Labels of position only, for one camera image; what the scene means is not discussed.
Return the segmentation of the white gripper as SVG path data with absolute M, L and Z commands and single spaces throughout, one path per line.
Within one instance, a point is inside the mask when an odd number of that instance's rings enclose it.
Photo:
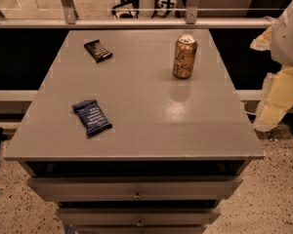
M 253 126 L 259 132 L 269 132 L 293 107 L 293 0 L 276 23 L 251 42 L 250 48 L 271 50 L 274 61 L 287 65 L 264 79 Z

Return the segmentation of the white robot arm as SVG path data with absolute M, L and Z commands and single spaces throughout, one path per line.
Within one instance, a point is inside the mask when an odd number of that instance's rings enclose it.
M 256 109 L 254 129 L 269 132 L 293 107 L 293 0 L 281 16 L 255 38 L 250 48 L 270 51 L 273 61 L 281 65 L 264 79 L 261 100 Z

